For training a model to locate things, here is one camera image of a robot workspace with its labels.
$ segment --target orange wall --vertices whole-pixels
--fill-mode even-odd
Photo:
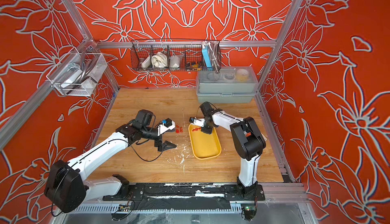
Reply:
[[[73,0],[96,41],[174,38],[274,40],[292,0]],[[222,49],[222,62],[253,66],[256,74],[271,48]],[[102,49],[122,87],[187,87],[196,74],[137,72],[129,49]]]
[[[0,0],[0,127],[82,37],[60,0]],[[104,77],[92,98],[42,102],[0,151],[0,223],[47,223],[43,196],[51,165],[92,143],[113,96]]]
[[[390,0],[304,0],[261,95],[321,223],[390,221]]]
[[[82,37],[61,0],[0,0],[0,127]]]

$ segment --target wooden table surface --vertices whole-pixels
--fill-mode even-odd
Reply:
[[[228,130],[222,127],[216,128],[222,147],[222,153],[217,158],[198,160],[193,156],[188,134],[188,120],[196,116],[199,105],[195,89],[120,89],[99,135],[98,143],[105,140],[122,124],[134,119],[141,109],[153,112],[156,115],[156,123],[162,119],[172,119],[176,125],[183,127],[183,132],[163,134],[163,141],[171,141],[177,145],[177,148],[164,151],[157,160],[145,162],[128,147],[103,163],[89,176],[89,179],[120,174],[134,183],[236,182],[241,158],[234,148],[232,135]],[[250,103],[215,105],[237,117],[253,117],[260,131],[267,137],[254,100]],[[257,180],[283,182],[269,139],[266,143],[267,146],[257,168]],[[133,144],[133,147],[144,159],[151,160],[159,154],[153,141],[142,145]]]

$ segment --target blue component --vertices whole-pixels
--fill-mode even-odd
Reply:
[[[208,68],[210,68],[211,67],[211,61],[210,61],[209,47],[208,46],[202,48],[202,54],[203,54],[203,58],[204,58],[204,62],[206,63],[206,66]]]

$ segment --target clear acrylic basket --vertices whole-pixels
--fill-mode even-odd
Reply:
[[[91,63],[88,71],[84,73],[84,78],[78,83],[66,82],[82,66],[83,57],[85,61]],[[59,96],[91,96],[101,79],[107,62],[101,53],[79,53],[75,48],[64,57],[64,62],[59,62],[51,72],[46,75],[54,91]]]

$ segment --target wire mesh basket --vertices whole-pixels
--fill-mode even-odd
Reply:
[[[66,57],[69,58],[67,63],[58,63],[46,75],[54,91],[59,96],[91,96],[107,68],[103,54],[79,53],[74,48]]]
[[[221,68],[222,56],[219,41],[208,41],[211,67],[207,67],[202,54],[201,41],[161,42],[161,44],[142,44],[141,40],[132,40],[131,68],[136,71],[200,71]],[[166,63],[154,66],[153,56],[164,54]]]

